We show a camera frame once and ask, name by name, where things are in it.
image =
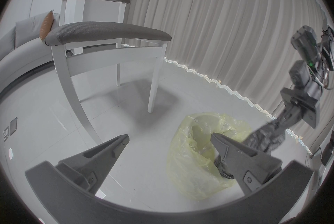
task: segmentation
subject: curtain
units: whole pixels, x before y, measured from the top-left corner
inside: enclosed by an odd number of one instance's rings
[[[276,115],[284,107],[280,90],[292,87],[289,69],[301,59],[290,39],[308,25],[320,41],[323,19],[316,0],[131,0],[124,21],[169,33],[167,59],[221,80]],[[333,105],[334,95],[325,91],[319,128],[294,127],[306,145],[332,118]]]

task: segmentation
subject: chair seat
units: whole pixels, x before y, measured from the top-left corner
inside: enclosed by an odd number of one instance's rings
[[[114,38],[138,38],[169,42],[172,37],[149,27],[116,22],[76,22],[57,27],[45,38],[46,45],[65,45]]]

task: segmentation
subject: chair frame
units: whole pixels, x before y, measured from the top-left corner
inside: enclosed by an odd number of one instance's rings
[[[61,13],[59,19],[59,26],[64,25],[65,9],[67,0],[63,0],[61,4]],[[125,3],[120,4],[118,22],[123,22]],[[84,112],[80,100],[77,96],[71,77],[88,72],[94,69],[103,68],[111,65],[116,66],[116,85],[120,85],[120,63],[141,60],[145,58],[156,58],[154,72],[152,77],[152,84],[150,90],[150,98],[148,102],[148,112],[152,113],[154,101],[157,94],[159,71],[162,67],[164,56],[166,52],[167,42],[162,40],[137,40],[151,42],[157,44],[155,47],[122,47],[122,38],[118,39],[115,49],[104,51],[94,51],[90,53],[81,53],[73,56],[66,56],[67,50],[72,50],[86,46],[98,46],[101,44],[115,43],[115,39],[96,40],[87,42],[72,42],[65,45],[51,46],[52,57],[56,73],[58,75],[60,84],[63,88],[65,96],[69,101],[73,112],[78,120],[97,143],[102,143],[98,134],[91,125],[86,113]]]

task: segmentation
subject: translucent yellow trash bag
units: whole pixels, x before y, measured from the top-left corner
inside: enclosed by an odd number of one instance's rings
[[[227,114],[198,113],[186,116],[178,127],[167,155],[167,175],[176,188],[190,199],[202,200],[231,187],[236,180],[220,175],[213,164],[213,132],[222,133],[238,142],[251,133],[245,121]]]

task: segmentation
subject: white chair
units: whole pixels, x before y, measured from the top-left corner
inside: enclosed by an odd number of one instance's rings
[[[172,37],[160,30],[124,24],[118,22],[75,22],[64,25],[66,1],[62,0],[59,27],[52,30],[45,38],[51,46],[54,66],[70,106],[93,140],[102,143],[88,120],[77,97],[71,77],[98,68],[116,65],[116,84],[120,84],[120,63],[145,58],[156,58],[148,112],[152,113],[158,87],[159,70],[163,64],[167,42]],[[119,22],[124,14],[125,4],[130,0],[108,0],[123,3],[120,6]],[[121,47],[122,38],[133,38],[152,42],[155,47]],[[66,51],[86,46],[111,44],[118,39],[116,49],[94,51],[73,56],[66,56]]]

